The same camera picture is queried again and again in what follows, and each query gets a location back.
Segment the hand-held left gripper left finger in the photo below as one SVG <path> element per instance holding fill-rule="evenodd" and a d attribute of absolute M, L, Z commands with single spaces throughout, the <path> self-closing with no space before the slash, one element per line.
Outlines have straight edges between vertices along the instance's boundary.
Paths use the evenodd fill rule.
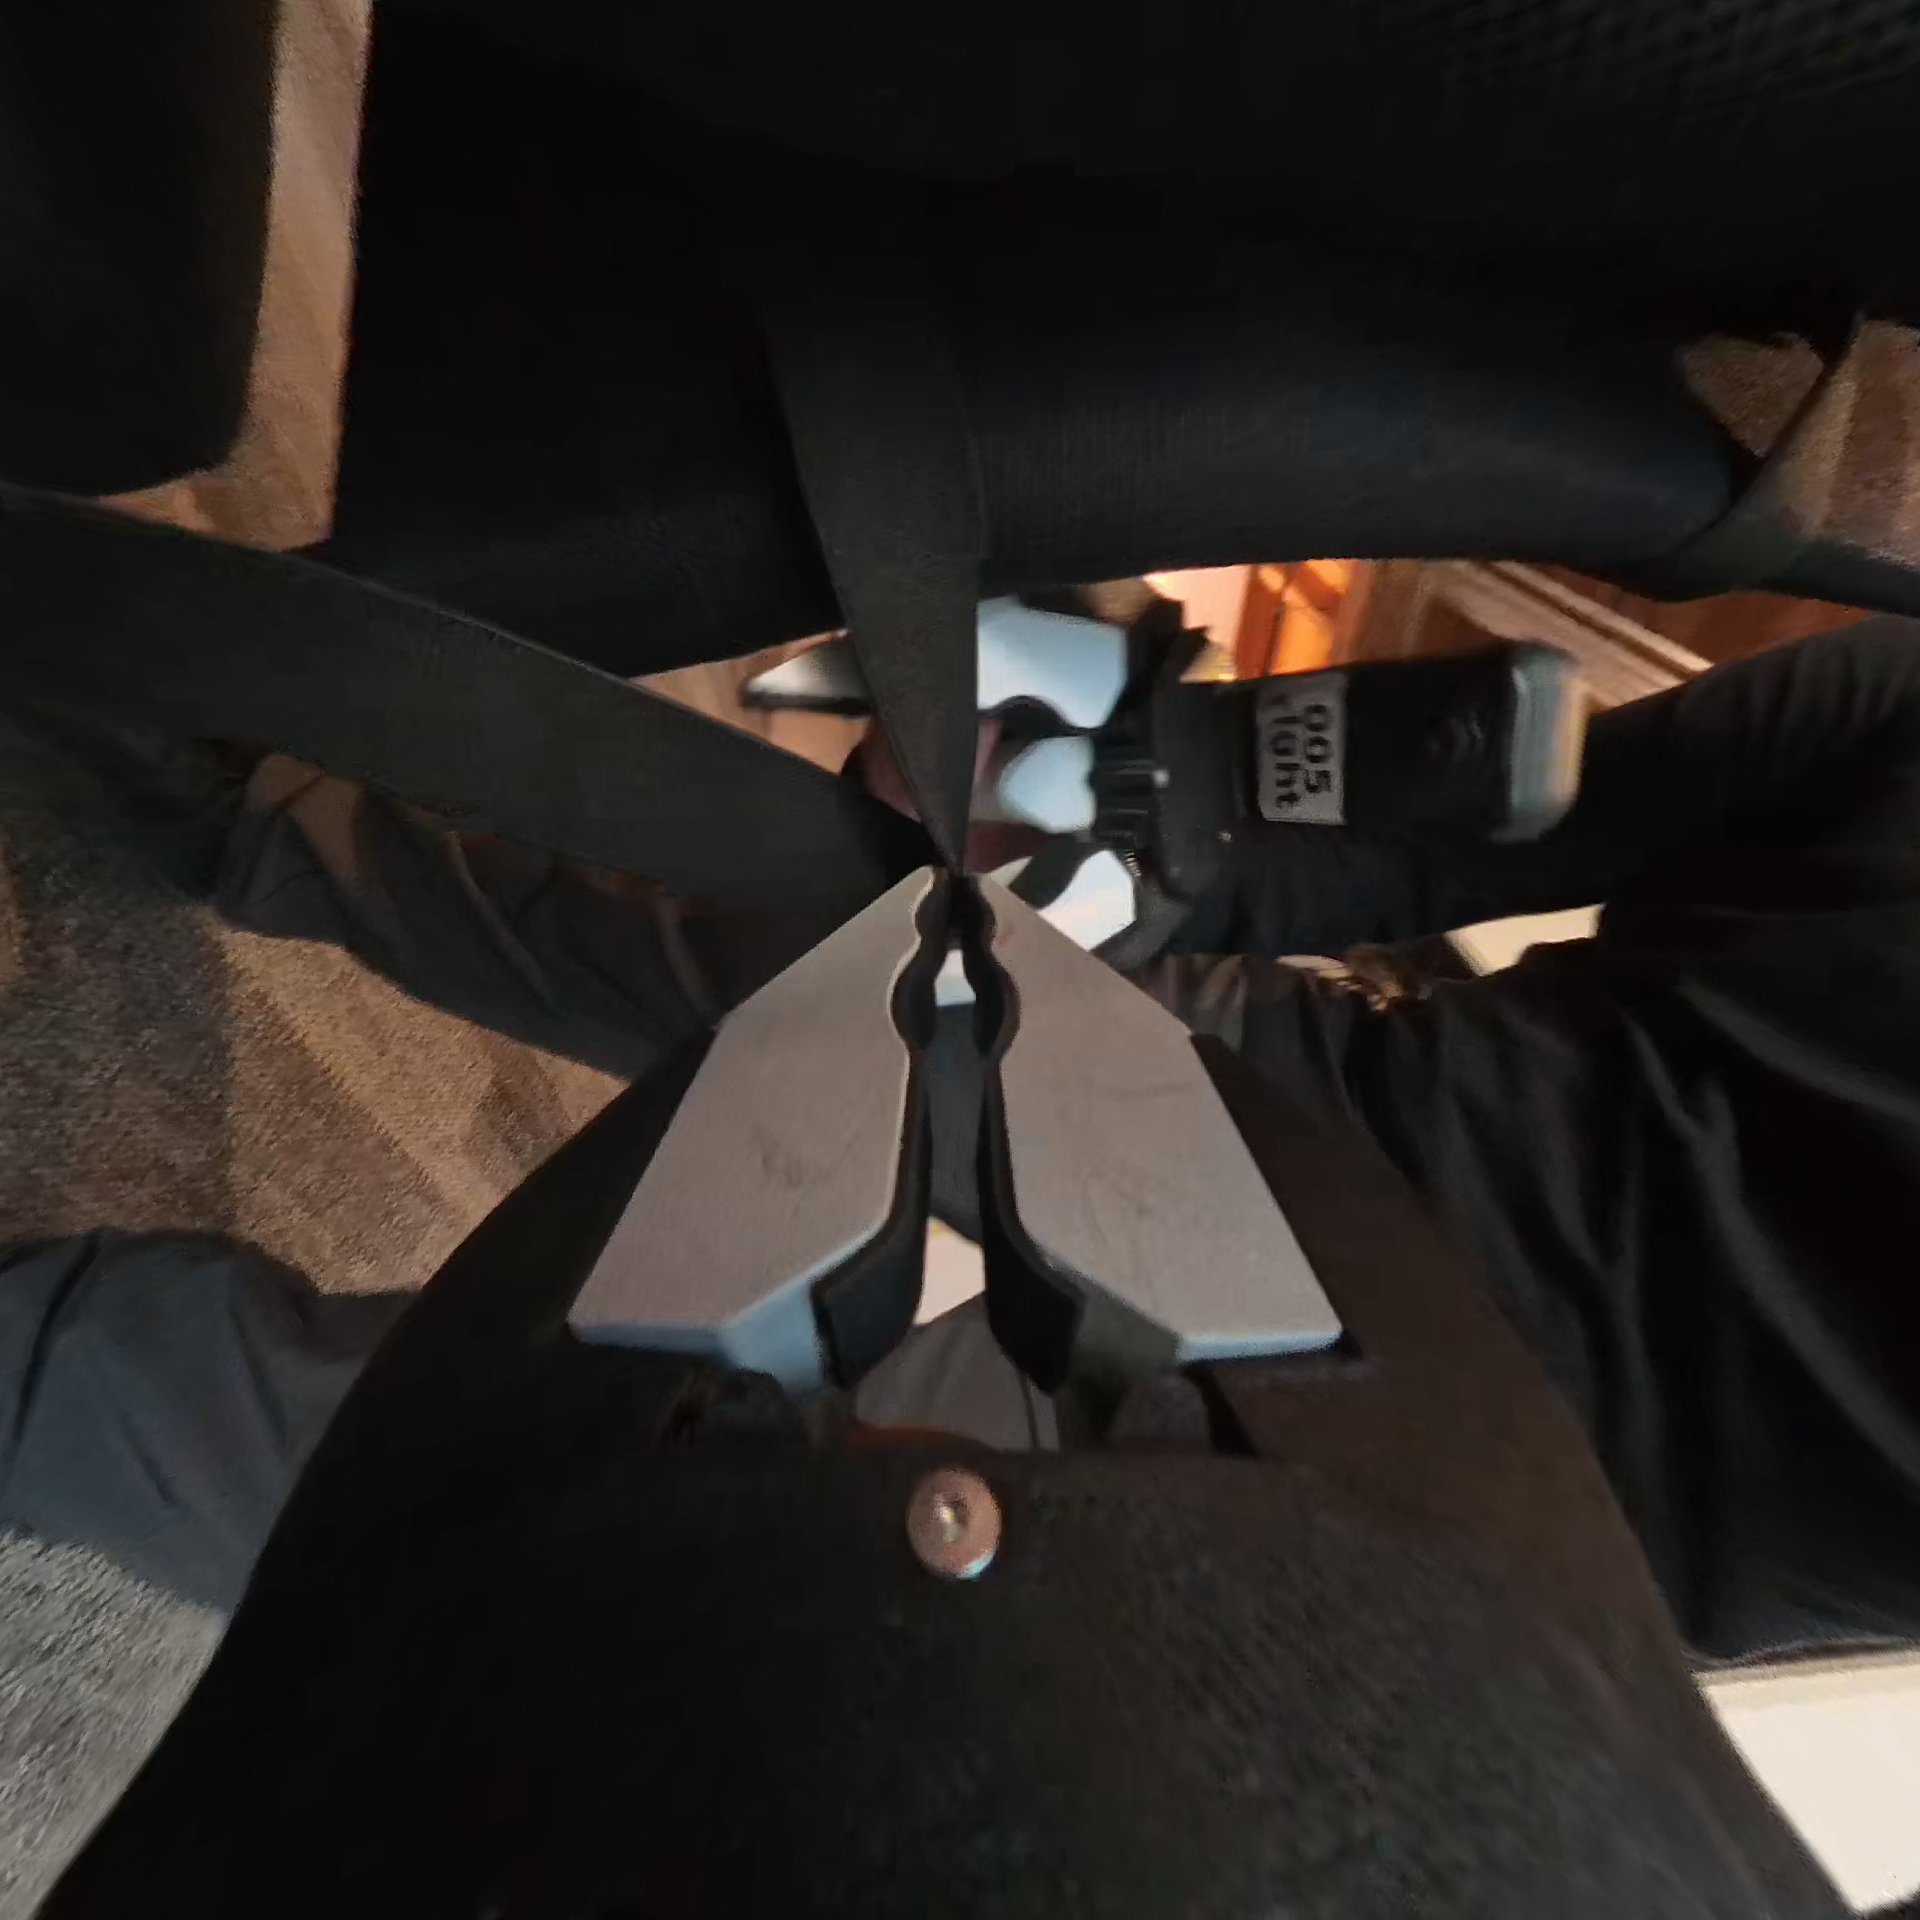
<path fill-rule="evenodd" d="M 744 1000 L 568 1308 L 582 1343 L 852 1388 L 924 1297 L 924 1051 L 941 877 L 921 868 Z"/>

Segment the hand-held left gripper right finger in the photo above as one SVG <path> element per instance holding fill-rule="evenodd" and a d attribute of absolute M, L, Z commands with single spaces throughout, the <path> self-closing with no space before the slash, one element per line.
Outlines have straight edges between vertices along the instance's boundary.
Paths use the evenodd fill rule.
<path fill-rule="evenodd" d="M 972 883 L 985 1307 L 1044 1393 L 1332 1351 L 1344 1324 L 1189 1030 Z"/>

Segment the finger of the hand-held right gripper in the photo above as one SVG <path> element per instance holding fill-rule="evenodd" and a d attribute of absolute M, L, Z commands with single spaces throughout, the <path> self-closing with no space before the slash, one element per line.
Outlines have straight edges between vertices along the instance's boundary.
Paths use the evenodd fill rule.
<path fill-rule="evenodd" d="M 1029 740 L 996 761 L 996 824 L 1089 834 L 1096 820 L 1092 740 Z"/>
<path fill-rule="evenodd" d="M 974 706 L 1021 704 L 1061 724 L 1109 724 L 1128 686 L 1128 636 L 1111 624 L 985 600 L 976 610 Z"/>

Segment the black office chair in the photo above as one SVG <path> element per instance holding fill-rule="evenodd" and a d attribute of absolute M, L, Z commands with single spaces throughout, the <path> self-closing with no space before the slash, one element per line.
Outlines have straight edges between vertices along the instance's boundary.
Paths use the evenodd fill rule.
<path fill-rule="evenodd" d="M 1915 4 L 375 4 L 329 528 L 238 451 L 291 4 L 4 7 L 4 680 L 651 678 L 981 597 L 1529 560 L 1916 614 Z"/>

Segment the wooden staircase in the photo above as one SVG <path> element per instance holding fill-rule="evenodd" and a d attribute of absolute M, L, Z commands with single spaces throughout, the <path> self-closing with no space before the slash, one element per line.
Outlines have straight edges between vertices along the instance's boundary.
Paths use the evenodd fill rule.
<path fill-rule="evenodd" d="M 1174 570 L 1145 584 L 1208 643 L 1201 678 L 1266 678 L 1365 661 L 1466 656 L 1495 641 L 1561 648 L 1598 706 L 1624 706 L 1859 610 L 1764 591 L 1669 604 L 1554 566 L 1305 560 Z"/>

